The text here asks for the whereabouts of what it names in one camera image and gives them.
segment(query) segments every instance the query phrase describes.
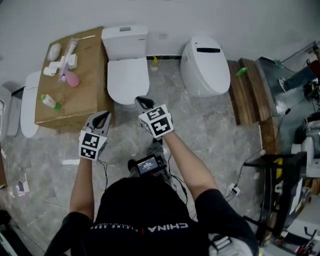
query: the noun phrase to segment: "black t-shirt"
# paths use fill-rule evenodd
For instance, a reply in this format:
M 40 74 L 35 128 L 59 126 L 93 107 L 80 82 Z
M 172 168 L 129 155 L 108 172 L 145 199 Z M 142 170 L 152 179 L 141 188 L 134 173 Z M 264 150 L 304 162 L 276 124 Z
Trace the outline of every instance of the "black t-shirt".
M 251 228 L 217 189 L 200 194 L 195 209 L 198 222 L 159 178 L 124 178 L 105 191 L 94 223 L 84 214 L 69 213 L 45 256 L 70 248 L 77 256 L 208 255 L 208 234 L 237 238 L 258 254 Z

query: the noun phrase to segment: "white bottle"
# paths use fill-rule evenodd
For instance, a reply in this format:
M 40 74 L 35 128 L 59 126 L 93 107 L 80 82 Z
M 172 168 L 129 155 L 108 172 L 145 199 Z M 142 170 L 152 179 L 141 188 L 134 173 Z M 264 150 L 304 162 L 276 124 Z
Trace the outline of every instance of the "white bottle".
M 41 100 L 42 100 L 43 104 L 49 106 L 50 108 L 53 108 L 54 110 L 59 110 L 61 107 L 60 103 L 56 102 L 48 94 L 46 94 L 46 95 L 42 94 Z

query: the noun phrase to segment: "gray tile floor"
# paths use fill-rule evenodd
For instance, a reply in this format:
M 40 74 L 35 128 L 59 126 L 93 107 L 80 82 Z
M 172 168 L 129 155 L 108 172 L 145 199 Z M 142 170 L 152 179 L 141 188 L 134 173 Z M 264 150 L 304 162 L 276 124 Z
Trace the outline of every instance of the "gray tile floor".
M 195 98 L 185 89 L 178 60 L 162 60 L 158 71 L 149 71 L 148 96 L 167 105 L 176 133 L 203 160 L 218 182 L 223 194 L 238 179 L 242 163 L 261 148 L 258 124 L 236 126 L 228 93 L 210 98 Z M 145 156 L 152 137 L 142 128 L 135 110 L 127 111 L 116 104 L 116 126 L 109 129 L 108 145 L 100 157 L 108 162 L 108 185 L 128 176 L 127 161 Z M 63 164 L 77 160 L 79 134 L 62 133 L 45 139 L 26 139 L 21 131 L 8 137 L 2 148 L 7 158 L 4 167 L 8 188 L 0 190 L 0 203 L 12 217 L 12 223 L 33 255 L 43 255 L 69 211 L 69 200 L 77 172 L 76 165 Z M 170 152 L 164 145 L 165 156 Z M 179 175 L 174 158 L 171 171 Z M 243 168 L 240 195 L 230 200 L 241 215 L 257 218 L 259 197 L 253 168 Z M 15 185 L 26 175 L 30 192 L 18 196 Z M 103 167 L 93 164 L 95 212 L 104 192 L 106 179 Z M 185 201 L 180 185 L 177 192 Z M 194 202 L 188 194 L 190 216 L 195 216 Z

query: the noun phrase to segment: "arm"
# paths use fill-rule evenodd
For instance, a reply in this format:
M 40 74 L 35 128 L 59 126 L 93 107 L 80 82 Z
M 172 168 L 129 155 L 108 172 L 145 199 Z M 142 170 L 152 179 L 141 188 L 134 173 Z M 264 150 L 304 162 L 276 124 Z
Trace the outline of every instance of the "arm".
M 194 201 L 204 191 L 218 189 L 206 165 L 172 131 L 163 136 Z
M 95 201 L 92 184 L 92 161 L 80 158 L 80 164 L 76 174 L 71 199 L 70 213 L 77 212 L 94 220 Z

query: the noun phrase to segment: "white toilet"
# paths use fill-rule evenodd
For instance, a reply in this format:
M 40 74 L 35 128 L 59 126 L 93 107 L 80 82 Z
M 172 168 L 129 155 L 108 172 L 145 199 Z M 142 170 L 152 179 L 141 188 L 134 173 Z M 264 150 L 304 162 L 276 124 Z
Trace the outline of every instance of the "white toilet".
M 57 133 L 56 130 L 35 124 L 36 101 L 40 75 L 41 70 L 27 76 L 21 104 L 21 131 L 25 137 L 33 139 L 41 139 Z
M 0 85 L 0 142 L 6 136 L 15 136 L 19 128 L 21 99 Z
M 198 98 L 221 95 L 230 87 L 227 59 L 209 36 L 194 36 L 185 46 L 180 71 L 189 93 Z
M 110 97 L 127 108 L 150 87 L 147 65 L 148 28 L 144 25 L 119 26 L 102 30 L 108 56 L 107 90 Z

